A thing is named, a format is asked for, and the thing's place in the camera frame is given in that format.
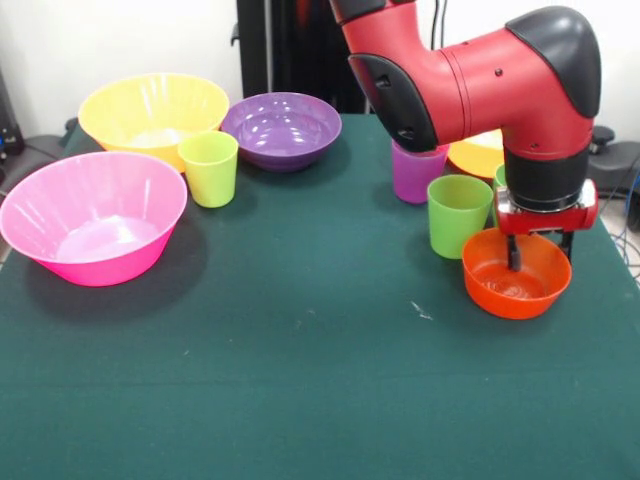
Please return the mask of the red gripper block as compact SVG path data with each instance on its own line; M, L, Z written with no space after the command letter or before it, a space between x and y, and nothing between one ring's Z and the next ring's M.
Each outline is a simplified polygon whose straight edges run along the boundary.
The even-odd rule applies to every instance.
M559 211L537 212L517 206L510 198L508 188L502 186L495 190L494 208L499 230L508 235L508 268L519 272L522 267L521 253L515 235L561 231L558 247L571 262L574 231L587 230L594 225L598 214L598 194L594 182L587 179L573 206Z

